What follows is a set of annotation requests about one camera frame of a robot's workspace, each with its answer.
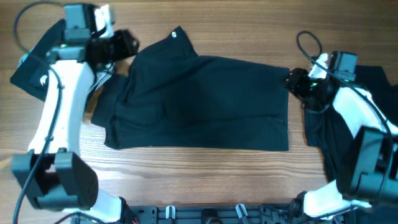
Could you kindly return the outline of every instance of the wood grain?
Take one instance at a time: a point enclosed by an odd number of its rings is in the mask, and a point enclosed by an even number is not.
[[[9,83],[22,52],[12,23],[32,1],[0,0],[0,223],[10,223],[20,187],[11,156],[24,153],[39,123],[43,103]],[[397,1],[117,0],[116,28],[128,28],[141,49],[181,25],[199,55],[217,55],[289,68],[308,67],[295,35],[310,30],[324,51],[347,50],[363,65],[382,65],[398,83]],[[38,6],[22,17],[19,32],[32,47],[62,17]],[[309,52],[311,40],[303,39]],[[97,172],[100,186],[130,205],[233,205],[288,202],[326,183],[319,149],[306,146],[299,102],[289,95],[289,152],[148,147],[116,151],[103,145],[104,129],[82,121],[81,156]],[[25,201],[21,223],[50,223],[59,213],[33,210]]]

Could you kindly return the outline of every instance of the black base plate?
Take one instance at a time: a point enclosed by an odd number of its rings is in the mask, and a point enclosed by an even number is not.
[[[294,224],[300,223],[300,220],[292,220],[288,222],[283,217],[280,217],[277,211],[270,210],[267,207],[286,208],[286,204],[267,204],[261,206],[246,206],[248,211],[249,224]],[[213,209],[217,211],[217,218],[222,221],[222,224],[241,224],[235,207],[176,207],[176,219],[165,219],[165,207],[157,208],[156,206],[133,206],[130,209],[138,216],[139,224],[204,224],[202,220],[202,211]],[[91,224],[89,220],[74,218],[73,224]],[[315,224],[315,222],[305,222],[306,224]],[[333,221],[317,222],[324,224],[332,224]]]

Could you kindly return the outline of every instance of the black fabric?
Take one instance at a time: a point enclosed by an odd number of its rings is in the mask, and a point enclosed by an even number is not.
[[[398,124],[398,85],[390,86],[381,67],[357,66],[356,74],[356,82],[368,88],[387,119]],[[336,179],[341,160],[353,140],[344,119],[331,107],[322,114],[306,111],[304,120],[308,145],[320,147],[326,175],[329,180]],[[346,216],[349,224],[396,223],[398,209],[378,208],[373,213],[355,211]]]
[[[45,54],[53,47],[53,45],[61,40],[62,31],[65,29],[65,20],[61,19],[55,23],[40,39],[39,43],[31,51],[41,59],[45,60]],[[40,78],[48,75],[48,67],[37,62],[30,54],[26,60],[18,67],[10,82],[23,89],[26,93],[44,101],[47,94],[48,82],[42,86]]]
[[[198,56],[181,27],[104,86],[91,122],[105,144],[287,151],[288,68]]]

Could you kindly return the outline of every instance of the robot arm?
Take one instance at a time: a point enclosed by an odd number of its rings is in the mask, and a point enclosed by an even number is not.
[[[333,57],[329,70],[343,71],[345,78],[353,81],[356,55],[334,52]],[[327,54],[323,54],[317,62],[326,68],[327,58]],[[387,131],[368,102],[352,89],[340,86],[333,77],[327,77],[326,72],[317,65],[314,65],[309,73],[301,68],[292,70],[286,87],[302,101],[303,109],[312,113],[322,113],[329,106],[334,107],[354,138],[347,155],[343,158],[338,178],[318,190],[300,194],[292,201],[293,205],[297,203],[302,206],[301,215],[331,219],[339,212],[372,208],[375,202],[398,205],[398,167],[395,164],[389,170],[386,166]],[[392,135],[397,135],[398,127],[386,119],[374,104],[370,92],[360,86],[355,88],[375,106]],[[396,140],[393,144],[394,153],[391,156],[396,156]]]
[[[49,70],[49,88],[39,128],[28,154],[14,156],[12,171],[22,187],[39,154],[46,150],[26,193],[34,208],[80,212],[106,223],[137,223],[123,198],[98,189],[95,171],[80,159],[79,136],[86,99],[95,82],[93,69],[136,54],[138,42],[127,30],[113,31],[108,5],[98,8],[91,4],[67,4],[64,10],[67,28],[63,42],[47,54],[62,85],[54,137],[44,149],[59,84]]]

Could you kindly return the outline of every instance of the black t-shirt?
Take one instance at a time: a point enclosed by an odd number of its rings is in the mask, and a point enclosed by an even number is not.
[[[91,122],[105,144],[287,151],[288,68],[198,56],[181,27],[108,81]]]

